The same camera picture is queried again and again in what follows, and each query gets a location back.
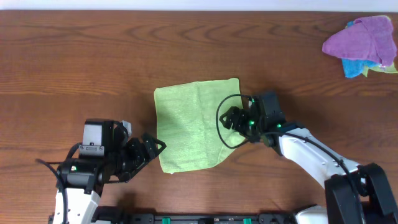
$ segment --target purple cloth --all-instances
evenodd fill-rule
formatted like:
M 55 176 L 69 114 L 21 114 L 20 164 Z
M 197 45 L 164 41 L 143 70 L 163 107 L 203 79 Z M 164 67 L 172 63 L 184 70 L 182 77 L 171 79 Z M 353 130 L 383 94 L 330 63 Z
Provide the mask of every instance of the purple cloth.
M 390 66 L 397 55 L 392 23 L 386 16 L 356 19 L 354 25 L 323 43 L 326 54 L 351 60 L 370 60 Z

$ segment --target white wall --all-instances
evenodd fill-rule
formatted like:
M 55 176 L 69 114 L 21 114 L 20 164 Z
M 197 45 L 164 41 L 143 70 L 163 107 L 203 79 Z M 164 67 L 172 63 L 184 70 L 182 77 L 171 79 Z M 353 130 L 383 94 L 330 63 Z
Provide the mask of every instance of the white wall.
M 398 0 L 0 0 L 0 9 L 398 12 Z

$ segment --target yellow cloth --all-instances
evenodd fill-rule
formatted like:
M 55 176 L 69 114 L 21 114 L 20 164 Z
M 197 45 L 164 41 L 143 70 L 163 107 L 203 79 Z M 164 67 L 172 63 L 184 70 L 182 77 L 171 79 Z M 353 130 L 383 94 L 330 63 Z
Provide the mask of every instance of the yellow cloth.
M 362 72 L 362 74 L 363 74 L 365 77 L 368 77 L 368 70 L 369 70 L 369 69 L 370 69 L 370 70 L 373 70 L 373 71 L 375 71 L 375 72 L 398 73 L 398 71 L 397 71 L 397 69 L 396 69 L 394 63 L 393 63 L 390 67 L 386 67 L 386 68 L 384 68 L 384 69 L 382 69 L 382 68 L 379 67 L 379 66 L 375 66 L 375 67 L 373 67 L 373 68 L 368 68 L 368 66 L 365 66 L 365 69 L 364 69 L 363 72 Z
M 239 80 L 193 82 L 157 88 L 155 106 L 157 138 L 166 143 L 159 155 L 163 172 L 174 173 L 214 167 L 232 152 L 220 141 L 216 130 L 216 110 L 221 101 L 240 93 Z M 242 108 L 240 97 L 232 97 L 220 108 Z M 230 146 L 241 143 L 239 133 L 220 125 L 222 137 Z

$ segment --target green connector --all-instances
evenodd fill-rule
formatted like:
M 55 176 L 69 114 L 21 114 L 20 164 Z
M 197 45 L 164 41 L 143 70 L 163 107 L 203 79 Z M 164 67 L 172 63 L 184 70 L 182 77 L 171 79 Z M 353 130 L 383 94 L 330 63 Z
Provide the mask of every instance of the green connector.
M 244 218 L 243 224 L 251 224 L 251 218 Z
M 170 218 L 163 218 L 162 219 L 162 224 L 170 224 L 171 220 Z

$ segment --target wire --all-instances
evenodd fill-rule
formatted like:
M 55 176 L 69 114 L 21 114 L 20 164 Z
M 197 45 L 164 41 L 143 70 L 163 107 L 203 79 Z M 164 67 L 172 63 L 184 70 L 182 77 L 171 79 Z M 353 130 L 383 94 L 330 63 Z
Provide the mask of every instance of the wire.
M 57 181 L 60 183 L 59 187 L 60 187 L 60 191 L 61 191 L 61 194 L 62 194 L 62 202 L 63 202 L 63 218 L 62 218 L 63 222 L 62 223 L 66 224 L 67 223 L 67 219 L 68 219 L 68 217 L 67 217 L 67 215 L 68 215 L 68 211 L 67 211 L 68 202 L 67 202 L 67 195 L 65 193 L 65 184 L 63 183 L 62 178 L 59 176 L 57 171 L 55 171 L 55 169 L 52 166 L 50 166 L 50 164 L 46 163 L 45 161 L 43 161 L 41 159 L 36 159 L 35 161 L 38 162 L 39 164 L 43 164 L 47 168 L 49 168 L 51 170 L 51 172 L 54 174 L 55 178 L 57 178 Z
M 62 162 L 46 162 L 48 165 L 60 165 Z
M 124 125 L 122 124 L 122 122 L 120 122 L 120 121 L 114 121 L 114 123 L 116 124 L 116 126 L 117 126 L 118 128 L 122 129 L 122 131 L 123 131 L 123 133 L 124 133 L 124 139 L 123 139 L 123 141 L 122 141 L 122 143 L 121 143 L 122 146 L 124 146 L 124 145 L 127 143 L 127 141 L 129 140 L 129 132 L 128 132 L 127 128 L 124 127 Z
M 67 155 L 67 159 L 72 158 L 72 156 L 73 156 L 74 153 L 77 151 L 77 149 L 80 147 L 80 145 L 81 145 L 81 142 L 76 143 L 75 145 L 73 145 L 73 146 L 69 149 L 69 152 L 68 152 L 68 155 Z
M 229 149 L 236 149 L 236 148 L 241 147 L 241 146 L 243 146 L 244 144 L 246 144 L 246 143 L 249 142 L 249 140 L 246 139 L 246 140 L 244 140 L 241 144 L 238 144 L 238 145 L 236 145 L 236 146 L 229 146 L 229 145 L 224 141 L 223 137 L 221 137 L 220 128 L 218 127 L 218 112 L 219 112 L 219 110 L 220 110 L 220 108 L 221 108 L 221 105 L 222 105 L 226 100 L 228 100 L 229 98 L 234 97 L 234 96 L 240 96 L 240 97 L 245 97 L 245 98 L 251 99 L 251 96 L 248 96 L 248 95 L 232 94 L 232 95 L 227 96 L 225 99 L 223 99 L 223 101 L 222 101 L 222 102 L 218 105 L 218 107 L 217 107 L 217 112 L 216 112 L 216 127 L 217 127 L 218 137 L 220 137 L 220 139 L 221 139 L 221 141 L 223 142 L 223 144 L 224 144 L 226 147 L 228 147 Z
M 302 136 L 299 136 L 299 135 L 296 135 L 296 134 L 291 134 L 291 133 L 280 133 L 280 132 L 277 132 L 277 131 L 269 131 L 269 132 L 264 132 L 264 133 L 261 133 L 261 134 L 264 134 L 264 135 L 268 135 L 268 134 L 277 134 L 277 135 L 279 135 L 279 136 L 286 135 L 286 136 L 294 137 L 294 138 L 297 138 L 297 139 L 301 139 L 301 140 L 303 140 L 303 141 L 306 141 L 306 142 L 309 142 L 309 143 L 313 144 L 314 146 L 316 146 L 317 148 L 319 148 L 320 150 L 322 150 L 324 153 L 328 154 L 328 156 L 330 156 L 332 159 L 334 159 L 334 160 L 338 163 L 338 165 L 339 165 L 339 166 L 344 170 L 344 172 L 346 173 L 347 180 L 348 180 L 348 182 L 349 182 L 349 184 L 350 184 L 350 186 L 351 186 L 351 190 L 352 190 L 353 193 L 354 193 L 354 199 L 355 199 L 355 201 L 356 201 L 356 206 L 357 206 L 357 209 L 358 209 L 358 211 L 359 211 L 360 219 L 361 219 L 362 223 L 365 224 L 365 214 L 364 214 L 364 212 L 363 212 L 363 208 L 362 208 L 362 205 L 361 205 L 361 199 L 360 199 L 360 197 L 359 197 L 359 192 L 358 192 L 357 188 L 355 187 L 355 183 L 354 183 L 354 181 L 353 181 L 353 178 L 352 178 L 352 176 L 351 176 L 351 173 L 350 173 L 349 170 L 347 169 L 347 167 L 346 167 L 346 165 L 345 165 L 345 163 L 344 163 L 344 160 L 338 159 L 338 158 L 337 158 L 335 155 L 333 155 L 333 153 L 331 153 L 329 150 L 325 149 L 324 147 L 322 147 L 321 145 L 319 145 L 318 143 L 312 141 L 312 140 L 309 139 L 309 138 L 305 138 L 305 137 L 302 137 Z

